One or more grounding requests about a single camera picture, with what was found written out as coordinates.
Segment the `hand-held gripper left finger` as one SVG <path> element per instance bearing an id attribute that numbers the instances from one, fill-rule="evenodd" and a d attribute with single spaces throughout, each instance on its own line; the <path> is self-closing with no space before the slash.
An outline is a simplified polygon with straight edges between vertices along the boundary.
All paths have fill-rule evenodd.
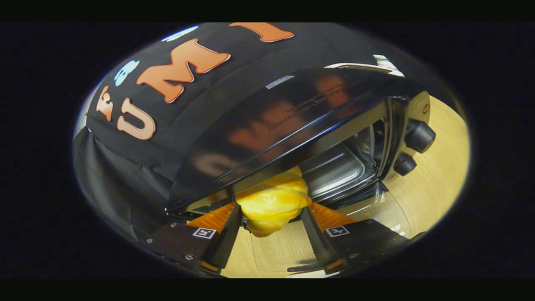
<path id="1" fill-rule="evenodd" d="M 194 275 L 219 277 L 242 223 L 232 202 L 187 224 L 169 223 L 145 238 L 145 248 Z"/>

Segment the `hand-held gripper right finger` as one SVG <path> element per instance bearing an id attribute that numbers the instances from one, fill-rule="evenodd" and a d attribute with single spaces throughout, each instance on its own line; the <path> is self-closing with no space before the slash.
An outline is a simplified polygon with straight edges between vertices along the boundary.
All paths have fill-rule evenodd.
<path id="1" fill-rule="evenodd" d="M 382 264 L 422 238 L 396 202 L 358 202 L 332 209 L 313 203 L 300 213 L 315 262 L 299 275 L 348 276 Z"/>

